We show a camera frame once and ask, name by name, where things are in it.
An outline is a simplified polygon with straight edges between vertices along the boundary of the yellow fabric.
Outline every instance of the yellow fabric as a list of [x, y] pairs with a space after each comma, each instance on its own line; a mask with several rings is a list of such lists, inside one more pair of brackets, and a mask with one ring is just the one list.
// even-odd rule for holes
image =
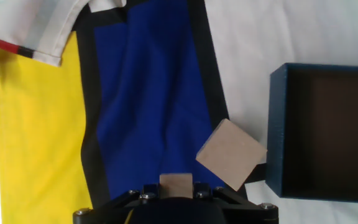
[[0, 50], [2, 223], [72, 223], [91, 207], [81, 164], [85, 106], [75, 33], [57, 68]]

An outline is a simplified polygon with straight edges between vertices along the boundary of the bolt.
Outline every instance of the bolt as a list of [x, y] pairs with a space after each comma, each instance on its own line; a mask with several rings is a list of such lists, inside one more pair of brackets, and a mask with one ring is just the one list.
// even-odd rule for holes
[[148, 200], [148, 199], [155, 198], [155, 194], [148, 192], [148, 193], [142, 194], [139, 198]]
[[222, 191], [222, 190], [223, 190], [223, 187], [216, 187], [215, 190], [217, 190], [217, 191]]
[[133, 195], [133, 194], [136, 194], [137, 192], [139, 192], [138, 190], [129, 190], [128, 193]]
[[203, 194], [203, 193], [197, 192], [196, 198], [203, 198], [203, 197], [204, 197], [204, 194]]
[[259, 206], [266, 210], [275, 208], [275, 205], [272, 203], [261, 203]]
[[205, 198], [207, 196], [209, 196], [209, 193], [206, 191], [200, 191], [200, 192], [197, 192], [197, 194], [196, 194], [196, 198]]
[[75, 212], [76, 215], [85, 215], [88, 214], [92, 209], [90, 208], [81, 208], [78, 211]]

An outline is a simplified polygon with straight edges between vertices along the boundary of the dark blue box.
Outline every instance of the dark blue box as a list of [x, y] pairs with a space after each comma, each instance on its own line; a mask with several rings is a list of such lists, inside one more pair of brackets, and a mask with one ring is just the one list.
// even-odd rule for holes
[[286, 63], [270, 77], [267, 185], [358, 202], [358, 67]]

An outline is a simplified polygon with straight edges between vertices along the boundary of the light brown cube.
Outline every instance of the light brown cube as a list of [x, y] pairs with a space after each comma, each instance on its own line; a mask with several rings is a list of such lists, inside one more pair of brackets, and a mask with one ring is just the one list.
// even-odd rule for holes
[[259, 142], [224, 119], [201, 148], [196, 160], [238, 190], [266, 152]]

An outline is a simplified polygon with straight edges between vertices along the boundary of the white object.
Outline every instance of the white object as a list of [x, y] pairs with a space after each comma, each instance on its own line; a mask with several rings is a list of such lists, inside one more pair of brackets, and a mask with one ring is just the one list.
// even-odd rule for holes
[[0, 3], [0, 43], [33, 50], [33, 59], [59, 66], [71, 28], [88, 1], [3, 1]]

